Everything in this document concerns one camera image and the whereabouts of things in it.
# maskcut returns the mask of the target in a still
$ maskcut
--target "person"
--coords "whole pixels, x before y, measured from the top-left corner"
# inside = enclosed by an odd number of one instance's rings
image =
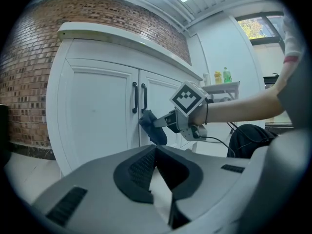
[[[298,66],[304,51],[303,41],[295,21],[286,9],[284,9],[283,30],[285,32],[284,63],[274,86],[253,97],[199,106],[190,114],[190,123],[202,125],[206,123],[206,120],[207,123],[263,120],[284,112],[277,95]],[[259,126],[242,125],[232,134],[229,147],[234,154],[228,150],[227,157],[251,158],[258,147],[268,145],[276,136]]]

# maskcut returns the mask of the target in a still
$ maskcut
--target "yellow bottle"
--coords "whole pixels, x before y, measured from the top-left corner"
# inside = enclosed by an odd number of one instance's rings
[[[216,83],[216,84],[221,84],[221,83],[223,83],[221,72],[216,71],[215,74],[214,74],[214,78],[215,78],[215,83]]]

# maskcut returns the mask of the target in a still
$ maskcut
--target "black cabinet handle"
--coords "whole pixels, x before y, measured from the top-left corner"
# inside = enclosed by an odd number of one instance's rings
[[[144,83],[142,83],[141,88],[144,88],[144,108],[141,110],[141,112],[144,113],[147,108],[147,87]]]
[[[134,81],[132,82],[132,86],[135,88],[135,107],[132,109],[132,113],[137,113],[137,104],[138,104],[138,87],[137,83]]]

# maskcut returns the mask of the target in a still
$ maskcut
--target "red brick wall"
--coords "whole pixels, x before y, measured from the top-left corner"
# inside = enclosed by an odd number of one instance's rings
[[[149,38],[189,64],[185,37],[154,13],[122,0],[44,0],[16,23],[0,59],[0,104],[9,106],[11,141],[50,147],[45,95],[60,45],[57,30],[67,21],[118,27]]]

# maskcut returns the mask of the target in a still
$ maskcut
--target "tile floor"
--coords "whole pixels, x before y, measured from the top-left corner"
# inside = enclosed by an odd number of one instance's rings
[[[225,141],[229,144],[230,136]],[[198,154],[226,157],[227,148],[221,143],[198,142]],[[61,172],[55,160],[45,160],[12,153],[4,170],[18,196],[32,204],[49,186],[60,179]],[[154,205],[164,219],[168,221],[172,194],[155,169],[150,190],[154,195]]]

